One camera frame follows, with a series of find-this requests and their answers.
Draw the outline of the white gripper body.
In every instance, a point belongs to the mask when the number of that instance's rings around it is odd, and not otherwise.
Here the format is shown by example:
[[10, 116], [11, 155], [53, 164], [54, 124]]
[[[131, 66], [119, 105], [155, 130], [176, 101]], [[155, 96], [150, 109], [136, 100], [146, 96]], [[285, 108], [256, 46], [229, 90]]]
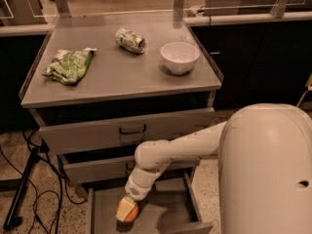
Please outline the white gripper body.
[[130, 175], [125, 185], [125, 192], [134, 201], [142, 201], [151, 191], [151, 188], [151, 184], [140, 185], [136, 183], [134, 177]]

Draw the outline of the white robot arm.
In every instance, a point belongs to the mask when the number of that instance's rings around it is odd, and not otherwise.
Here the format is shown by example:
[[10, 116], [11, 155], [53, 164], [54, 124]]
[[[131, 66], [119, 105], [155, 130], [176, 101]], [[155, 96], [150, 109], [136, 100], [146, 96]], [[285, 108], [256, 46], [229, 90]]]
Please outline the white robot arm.
[[129, 222], [173, 161], [218, 156], [221, 234], [312, 234], [312, 119], [288, 104], [259, 103], [173, 140], [146, 141], [118, 203]]

